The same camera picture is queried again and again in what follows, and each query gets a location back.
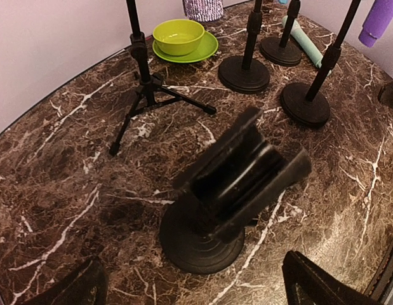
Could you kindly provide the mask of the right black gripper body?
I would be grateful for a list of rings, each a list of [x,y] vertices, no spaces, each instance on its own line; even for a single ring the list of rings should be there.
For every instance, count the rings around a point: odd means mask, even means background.
[[[384,84],[379,93],[378,93],[378,101],[393,109],[393,81]]]

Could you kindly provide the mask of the mint green microphone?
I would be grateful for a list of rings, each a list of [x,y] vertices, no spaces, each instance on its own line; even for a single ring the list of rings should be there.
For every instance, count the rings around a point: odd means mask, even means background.
[[[300,24],[295,20],[291,28],[290,34],[295,41],[300,45],[306,55],[311,59],[312,63],[320,69],[322,66],[323,54],[319,51],[316,45],[303,31]]]

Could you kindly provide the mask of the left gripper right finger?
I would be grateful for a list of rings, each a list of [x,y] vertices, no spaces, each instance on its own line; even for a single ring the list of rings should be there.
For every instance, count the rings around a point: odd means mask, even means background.
[[[307,295],[306,300],[314,304],[378,304],[344,285],[298,251],[286,253],[282,271],[288,304],[302,303],[298,287]]]

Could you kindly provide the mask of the purple microphone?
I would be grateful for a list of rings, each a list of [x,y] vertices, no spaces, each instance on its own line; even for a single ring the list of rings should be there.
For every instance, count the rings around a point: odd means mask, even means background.
[[[373,47],[383,36],[393,19],[393,0],[375,0],[363,22],[359,41],[368,48]]]

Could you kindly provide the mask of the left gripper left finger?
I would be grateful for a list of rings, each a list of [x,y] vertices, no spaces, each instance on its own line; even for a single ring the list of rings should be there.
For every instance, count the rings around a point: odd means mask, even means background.
[[[64,279],[24,304],[106,304],[108,277],[99,257],[90,257]]]

